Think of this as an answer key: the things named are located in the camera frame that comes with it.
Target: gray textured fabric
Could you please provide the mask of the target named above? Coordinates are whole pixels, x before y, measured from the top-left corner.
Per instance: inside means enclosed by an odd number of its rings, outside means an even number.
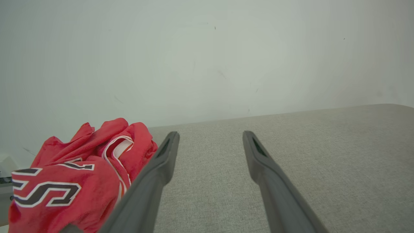
[[[155,232],[269,232],[244,130],[331,233],[414,231],[414,109],[378,104],[151,128],[181,136]]]

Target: white wall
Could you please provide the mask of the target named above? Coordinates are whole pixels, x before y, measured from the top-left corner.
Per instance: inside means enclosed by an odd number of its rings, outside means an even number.
[[[412,0],[0,1],[0,152],[20,166],[117,117],[414,106]]]

